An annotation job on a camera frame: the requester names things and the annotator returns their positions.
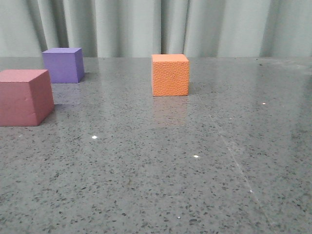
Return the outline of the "orange foam cube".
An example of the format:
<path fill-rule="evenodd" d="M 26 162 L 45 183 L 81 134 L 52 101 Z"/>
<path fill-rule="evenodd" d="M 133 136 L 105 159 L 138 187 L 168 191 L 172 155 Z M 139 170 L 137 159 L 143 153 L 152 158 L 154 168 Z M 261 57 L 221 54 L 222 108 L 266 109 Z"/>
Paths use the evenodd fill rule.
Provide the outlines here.
<path fill-rule="evenodd" d="M 152 55 L 153 96 L 187 96 L 189 71 L 189 60 L 184 54 Z"/>

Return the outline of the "pale green curtain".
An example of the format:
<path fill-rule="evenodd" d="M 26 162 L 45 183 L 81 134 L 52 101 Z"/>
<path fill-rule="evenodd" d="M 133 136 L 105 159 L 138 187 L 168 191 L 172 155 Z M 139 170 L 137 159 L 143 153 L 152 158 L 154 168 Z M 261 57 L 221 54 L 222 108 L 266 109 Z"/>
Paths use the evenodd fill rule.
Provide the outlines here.
<path fill-rule="evenodd" d="M 39 57 L 309 57 L 309 0 L 3 0 L 0 54 Z"/>

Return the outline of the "purple foam cube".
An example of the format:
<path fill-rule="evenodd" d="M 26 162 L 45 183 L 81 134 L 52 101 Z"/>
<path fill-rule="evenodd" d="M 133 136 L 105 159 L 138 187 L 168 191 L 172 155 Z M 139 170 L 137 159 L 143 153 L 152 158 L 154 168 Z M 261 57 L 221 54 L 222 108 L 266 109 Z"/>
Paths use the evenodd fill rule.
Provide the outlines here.
<path fill-rule="evenodd" d="M 51 48 L 42 57 L 52 83 L 79 83 L 84 77 L 82 48 Z"/>

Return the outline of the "pink foam cube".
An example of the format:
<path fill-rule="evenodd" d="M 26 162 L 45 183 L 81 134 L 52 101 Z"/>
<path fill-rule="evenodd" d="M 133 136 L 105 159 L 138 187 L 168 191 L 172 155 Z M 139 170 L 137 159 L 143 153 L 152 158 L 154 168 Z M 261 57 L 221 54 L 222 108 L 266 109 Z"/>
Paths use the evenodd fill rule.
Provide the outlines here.
<path fill-rule="evenodd" d="M 0 72 L 1 126 L 38 126 L 54 106 L 48 70 L 11 69 Z"/>

